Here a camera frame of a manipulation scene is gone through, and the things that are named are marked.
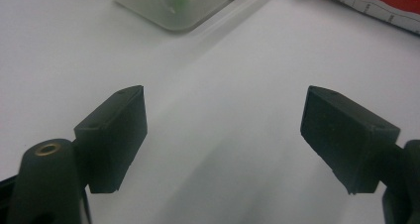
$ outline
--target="white surface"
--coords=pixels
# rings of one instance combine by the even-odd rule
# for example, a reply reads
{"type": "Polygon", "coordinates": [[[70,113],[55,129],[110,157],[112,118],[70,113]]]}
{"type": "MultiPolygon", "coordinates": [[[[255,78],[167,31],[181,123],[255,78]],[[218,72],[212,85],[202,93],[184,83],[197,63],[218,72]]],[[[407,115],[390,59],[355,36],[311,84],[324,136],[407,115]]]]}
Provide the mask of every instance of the white surface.
{"type": "Polygon", "coordinates": [[[419,138],[419,38],[332,0],[245,1],[170,34],[111,0],[0,0],[0,178],[141,84],[149,134],[94,223],[383,223],[383,186],[347,195],[300,119],[314,84],[419,138]]]}

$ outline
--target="plastic container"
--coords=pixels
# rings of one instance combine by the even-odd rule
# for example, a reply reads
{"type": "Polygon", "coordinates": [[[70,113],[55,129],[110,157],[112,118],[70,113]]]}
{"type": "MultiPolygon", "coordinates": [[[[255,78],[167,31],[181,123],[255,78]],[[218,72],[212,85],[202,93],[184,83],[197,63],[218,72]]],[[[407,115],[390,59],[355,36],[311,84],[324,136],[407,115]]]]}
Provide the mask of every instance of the plastic container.
{"type": "Polygon", "coordinates": [[[171,31],[194,28],[230,0],[115,0],[171,31]]]}

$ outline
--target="black plastic block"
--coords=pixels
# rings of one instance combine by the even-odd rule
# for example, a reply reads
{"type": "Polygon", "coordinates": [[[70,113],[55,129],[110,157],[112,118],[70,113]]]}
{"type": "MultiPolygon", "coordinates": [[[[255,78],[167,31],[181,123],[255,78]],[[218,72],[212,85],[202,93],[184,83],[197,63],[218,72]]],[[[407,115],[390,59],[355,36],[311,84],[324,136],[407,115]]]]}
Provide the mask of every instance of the black plastic block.
{"type": "Polygon", "coordinates": [[[411,199],[411,205],[414,211],[420,214],[420,140],[412,140],[405,145],[403,160],[405,183],[411,199]]]}
{"type": "Polygon", "coordinates": [[[348,193],[359,193],[376,190],[377,157],[399,129],[338,92],[310,86],[300,132],[348,193]]]}
{"type": "Polygon", "coordinates": [[[143,87],[114,93],[74,132],[76,148],[88,168],[86,180],[90,191],[118,190],[148,132],[143,87]]]}

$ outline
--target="black mechanical part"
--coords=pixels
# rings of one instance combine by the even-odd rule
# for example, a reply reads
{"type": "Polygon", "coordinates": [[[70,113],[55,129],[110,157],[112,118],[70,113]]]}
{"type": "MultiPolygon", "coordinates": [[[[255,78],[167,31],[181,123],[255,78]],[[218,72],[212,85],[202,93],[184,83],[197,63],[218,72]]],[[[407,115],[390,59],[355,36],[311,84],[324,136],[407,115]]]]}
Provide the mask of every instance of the black mechanical part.
{"type": "Polygon", "coordinates": [[[92,193],[118,190],[147,132],[142,86],[114,93],[74,128],[92,193]]]}
{"type": "Polygon", "coordinates": [[[147,134],[142,86],[114,93],[74,129],[28,149],[18,175],[0,182],[0,223],[91,223],[85,186],[117,190],[147,134]]]}
{"type": "Polygon", "coordinates": [[[338,92],[310,86],[300,132],[348,193],[359,193],[376,190],[376,158],[399,129],[338,92]]]}
{"type": "Polygon", "coordinates": [[[7,218],[15,223],[86,223],[82,188],[70,141],[49,140],[28,149],[21,162],[7,218]]]}
{"type": "Polygon", "coordinates": [[[395,145],[399,129],[344,95],[310,86],[301,134],[348,193],[382,181],[385,223],[420,223],[420,141],[395,145]]]}

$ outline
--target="red and white packaging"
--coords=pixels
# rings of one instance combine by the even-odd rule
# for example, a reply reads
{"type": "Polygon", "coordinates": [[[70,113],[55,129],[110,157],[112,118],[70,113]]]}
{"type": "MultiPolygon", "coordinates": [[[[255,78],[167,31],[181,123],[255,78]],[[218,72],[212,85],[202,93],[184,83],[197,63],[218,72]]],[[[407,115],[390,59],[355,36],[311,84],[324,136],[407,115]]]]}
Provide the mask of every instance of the red and white packaging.
{"type": "Polygon", "coordinates": [[[338,0],[360,12],[420,35],[420,0],[338,0]]]}

